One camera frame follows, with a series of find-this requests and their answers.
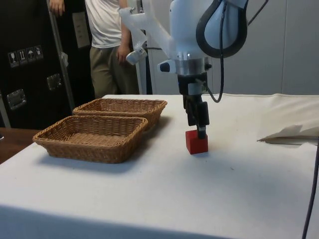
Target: black cable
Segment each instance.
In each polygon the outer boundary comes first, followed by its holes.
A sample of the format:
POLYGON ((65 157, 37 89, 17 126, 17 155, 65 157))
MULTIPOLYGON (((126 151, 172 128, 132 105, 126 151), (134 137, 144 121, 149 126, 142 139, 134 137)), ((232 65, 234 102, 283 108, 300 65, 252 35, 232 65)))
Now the black cable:
POLYGON ((302 239, 306 239, 307 238, 309 222, 310 222, 311 214, 313 212, 315 196, 316 196, 316 190, 317 190, 318 171, 319 171, 319 143, 318 143, 318 146, 317 146, 317 155, 316 155, 316 162, 315 162, 313 188, 312 188, 312 192, 311 192, 311 197, 310 197, 310 202, 309 202, 309 207, 308 207, 308 212, 307 212, 307 217, 306 217, 306 222, 305 222, 305 226, 304 226, 304 232, 303 232, 302 239))
POLYGON ((256 12, 256 14, 253 16, 253 18, 248 22, 248 26, 258 17, 258 15, 261 13, 261 11, 265 8, 269 0, 265 0, 264 4, 260 7, 260 9, 256 12))
POLYGON ((224 4, 223 13, 221 16, 220 21, 220 30, 219 30, 219 49, 220 49, 220 93, 218 99, 216 99, 208 87, 207 83, 204 84, 206 87, 208 93, 212 97, 213 101, 216 103, 219 103, 221 101, 221 98, 223 97, 224 93, 224 46, 223 46, 223 30, 224 30, 224 21, 225 21, 225 14, 227 10, 227 2, 224 4))

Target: red block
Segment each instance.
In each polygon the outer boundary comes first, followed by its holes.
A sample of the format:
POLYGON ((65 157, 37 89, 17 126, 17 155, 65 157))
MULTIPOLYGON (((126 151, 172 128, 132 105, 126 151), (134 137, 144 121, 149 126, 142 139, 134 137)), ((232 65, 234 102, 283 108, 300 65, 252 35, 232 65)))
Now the red block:
POLYGON ((205 139, 199 139, 197 130, 187 131, 186 147, 190 154, 206 153, 208 152, 208 136, 205 139))

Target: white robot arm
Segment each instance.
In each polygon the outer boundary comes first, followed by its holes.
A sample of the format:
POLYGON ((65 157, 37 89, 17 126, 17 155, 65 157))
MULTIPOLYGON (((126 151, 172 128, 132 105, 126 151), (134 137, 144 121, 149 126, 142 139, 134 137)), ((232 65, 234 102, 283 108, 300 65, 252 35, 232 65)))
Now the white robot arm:
POLYGON ((152 2, 143 0, 144 13, 132 14, 130 8, 119 11, 137 39, 127 61, 136 64, 147 55, 143 49, 147 37, 141 29, 147 31, 169 58, 158 69, 178 75, 188 123, 197 126, 198 138, 205 138, 209 117, 207 102, 201 96, 211 68, 208 57, 223 59, 242 48, 247 36, 248 0, 173 0, 170 34, 155 18, 152 2))

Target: white wall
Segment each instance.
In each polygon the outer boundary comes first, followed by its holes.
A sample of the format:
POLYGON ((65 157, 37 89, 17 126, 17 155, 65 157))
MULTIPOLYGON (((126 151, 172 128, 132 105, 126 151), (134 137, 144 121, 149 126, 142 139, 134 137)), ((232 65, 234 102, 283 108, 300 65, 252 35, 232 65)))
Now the white wall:
MULTIPOLYGON (((263 2, 249 1, 248 19, 263 2)), ((154 1, 156 17, 167 30, 170 3, 171 0, 154 1)), ((225 92, 319 94, 318 11, 317 0, 270 0, 249 27, 245 46, 235 56, 225 59, 225 92)), ((154 40, 149 40, 149 46, 156 46, 154 40)), ((178 94, 177 77, 156 70, 156 65, 164 60, 166 56, 162 52, 150 51, 154 93, 178 94)), ((214 91, 218 92, 219 59, 213 63, 214 91)))

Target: woven basket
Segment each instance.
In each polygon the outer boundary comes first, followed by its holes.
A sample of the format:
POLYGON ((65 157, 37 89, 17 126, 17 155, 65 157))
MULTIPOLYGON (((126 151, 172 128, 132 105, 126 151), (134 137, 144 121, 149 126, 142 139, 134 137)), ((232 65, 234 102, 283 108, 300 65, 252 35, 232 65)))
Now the woven basket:
POLYGON ((54 157, 122 163, 134 152, 145 118, 70 116, 39 132, 33 141, 54 157))
POLYGON ((97 99, 75 108, 73 113, 82 116, 142 117, 148 120, 147 129, 150 129, 159 121, 166 105, 166 101, 160 100, 97 99))

